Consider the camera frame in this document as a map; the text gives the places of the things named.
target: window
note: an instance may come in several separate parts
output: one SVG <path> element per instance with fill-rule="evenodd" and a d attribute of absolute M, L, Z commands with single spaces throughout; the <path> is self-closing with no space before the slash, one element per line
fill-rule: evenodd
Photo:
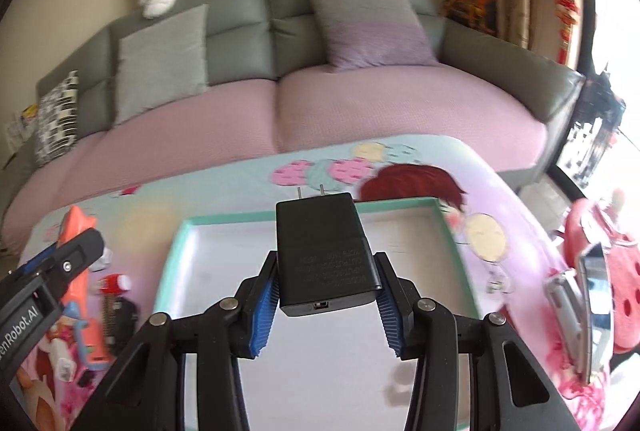
<path fill-rule="evenodd" d="M 620 224 L 640 227 L 640 0 L 595 0 L 592 57 L 558 167 L 592 199 L 624 192 Z"/>

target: gray sofa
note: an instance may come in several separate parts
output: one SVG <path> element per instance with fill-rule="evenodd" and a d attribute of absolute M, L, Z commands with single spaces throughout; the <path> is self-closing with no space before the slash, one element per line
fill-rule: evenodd
<path fill-rule="evenodd" d="M 30 141 L 0 174 L 5 244 L 19 252 L 44 214 L 88 196 L 233 160 L 404 132 L 461 138 L 513 189 L 535 181 L 558 146 L 582 76 L 440 17 L 434 0 L 409 1 L 447 65 L 439 73 L 429 67 L 328 72 L 308 0 L 178 0 L 169 15 L 209 5 L 211 110 L 196 112 L 204 102 L 184 99 L 115 128 L 118 42 L 155 21 L 135 11 L 105 26 L 37 84 L 42 96 L 78 71 L 80 140 L 37 171 Z M 368 82 L 377 91 L 369 94 Z M 394 88 L 388 96 L 387 82 Z M 330 93 L 322 93 L 325 85 Z M 356 89 L 357 96 L 349 95 Z M 458 93 L 453 104 L 450 90 Z M 172 114 L 195 123 L 193 140 L 164 133 L 166 124 L 183 122 Z M 226 120 L 215 124 L 216 117 Z M 520 125 L 526 128 L 519 131 Z M 206 137 L 198 138 L 202 132 Z M 157 141 L 148 133 L 158 134 Z"/>

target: gray pillow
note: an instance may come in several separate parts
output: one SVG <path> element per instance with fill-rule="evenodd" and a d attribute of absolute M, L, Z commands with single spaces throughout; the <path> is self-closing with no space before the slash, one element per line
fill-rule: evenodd
<path fill-rule="evenodd" d="M 207 90 L 206 18 L 204 4 L 120 40 L 115 124 Z"/>
<path fill-rule="evenodd" d="M 437 65 L 408 0 L 311 0 L 335 70 Z"/>

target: black power adapter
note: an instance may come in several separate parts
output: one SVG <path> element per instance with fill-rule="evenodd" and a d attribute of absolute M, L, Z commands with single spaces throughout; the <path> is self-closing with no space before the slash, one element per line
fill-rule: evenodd
<path fill-rule="evenodd" d="M 348 192 L 276 204 L 280 308 L 287 316 L 373 302 L 382 289 Z"/>

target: throw pillow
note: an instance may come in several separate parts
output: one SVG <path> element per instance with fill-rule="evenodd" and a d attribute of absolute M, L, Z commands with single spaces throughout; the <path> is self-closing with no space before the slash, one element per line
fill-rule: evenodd
<path fill-rule="evenodd" d="M 206 18 L 200 5 L 120 40 L 116 124 L 207 90 Z"/>
<path fill-rule="evenodd" d="M 69 152 L 76 143 L 77 123 L 78 72 L 74 70 L 38 104 L 35 149 L 38 167 Z"/>
<path fill-rule="evenodd" d="M 408 0 L 311 0 L 335 70 L 438 64 Z"/>

